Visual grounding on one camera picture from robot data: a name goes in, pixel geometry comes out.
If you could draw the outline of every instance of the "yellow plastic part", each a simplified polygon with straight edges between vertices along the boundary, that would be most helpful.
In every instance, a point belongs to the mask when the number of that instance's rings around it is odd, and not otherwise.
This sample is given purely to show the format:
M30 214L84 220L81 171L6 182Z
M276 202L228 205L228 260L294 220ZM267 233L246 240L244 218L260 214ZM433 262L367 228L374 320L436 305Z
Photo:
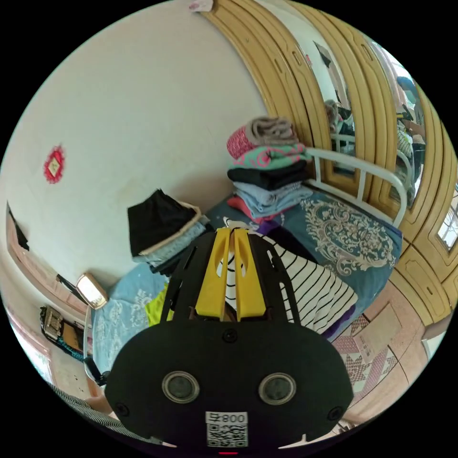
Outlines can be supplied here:
M229 228L217 230L213 250L196 303L198 315L218 318L220 321L223 321L226 303L229 239ZM223 266L221 276L218 276L217 269L221 260Z
M243 318L263 316L266 312L266 304L253 255L251 254L248 231L246 229L235 229L233 237L237 320L241 321ZM245 267L245 275L242 275L242 264Z

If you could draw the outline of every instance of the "patterned bedspread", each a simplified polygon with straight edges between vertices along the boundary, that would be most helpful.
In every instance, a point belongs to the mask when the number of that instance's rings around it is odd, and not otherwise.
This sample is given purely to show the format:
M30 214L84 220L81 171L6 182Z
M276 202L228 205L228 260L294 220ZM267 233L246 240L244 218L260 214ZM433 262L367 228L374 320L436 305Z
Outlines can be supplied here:
M223 217L259 226L225 201L207 212L214 227ZM399 259L402 234L388 223L320 191L285 211L275 221L289 230L316 258L358 295L355 306L323 335L334 340L361 315L385 287Z

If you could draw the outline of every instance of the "blue bedspread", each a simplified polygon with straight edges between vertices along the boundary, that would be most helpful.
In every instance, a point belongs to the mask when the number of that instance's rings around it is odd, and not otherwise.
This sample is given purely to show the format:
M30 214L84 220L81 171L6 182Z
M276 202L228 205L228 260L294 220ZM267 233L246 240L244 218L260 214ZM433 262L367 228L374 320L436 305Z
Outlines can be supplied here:
M224 226L223 217L259 227L226 201L206 215L216 228ZM390 224L316 190L275 221L291 232L318 264L332 270L358 295L355 306L323 334L332 341L385 287L401 255L402 234Z
M109 291L107 304L92 310L93 358L101 373L111 370L127 341L148 327L145 305L167 282L167 277L152 273L148 264L139 264Z

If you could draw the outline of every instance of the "wooden wardrobe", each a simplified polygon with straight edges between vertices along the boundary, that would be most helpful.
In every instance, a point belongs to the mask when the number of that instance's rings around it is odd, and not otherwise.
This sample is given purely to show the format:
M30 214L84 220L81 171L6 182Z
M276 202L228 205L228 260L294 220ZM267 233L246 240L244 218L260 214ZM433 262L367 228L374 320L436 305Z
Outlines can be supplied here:
M289 0L214 0L213 10L202 14L237 50L269 114L291 119L306 145L330 150L323 96L308 56L269 4L287 8L324 38L348 88L356 157L394 171L399 93L390 63L368 37L333 16ZM390 280L429 325L448 316L458 302L458 243L448 247L439 236L452 199L458 198L458 164L437 112L421 88L417 90L426 150L416 195L399 227L402 255ZM343 175L326 160L321 169L323 181L356 196L359 170ZM377 177L367 177L364 200L392 217L399 209L389 184Z

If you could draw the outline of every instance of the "stack of folded clothes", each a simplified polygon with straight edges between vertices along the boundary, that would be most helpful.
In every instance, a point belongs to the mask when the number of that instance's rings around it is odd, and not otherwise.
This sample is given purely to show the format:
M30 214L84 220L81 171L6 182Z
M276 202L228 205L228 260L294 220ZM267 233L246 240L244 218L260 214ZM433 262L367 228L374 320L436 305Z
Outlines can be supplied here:
M227 148L235 187L227 204L253 221L273 219L312 194L302 186L311 156L287 119L256 118L232 134Z
M188 245L213 232L198 207L178 202L156 190L147 200L127 209L134 262L147 262L153 273L170 276Z

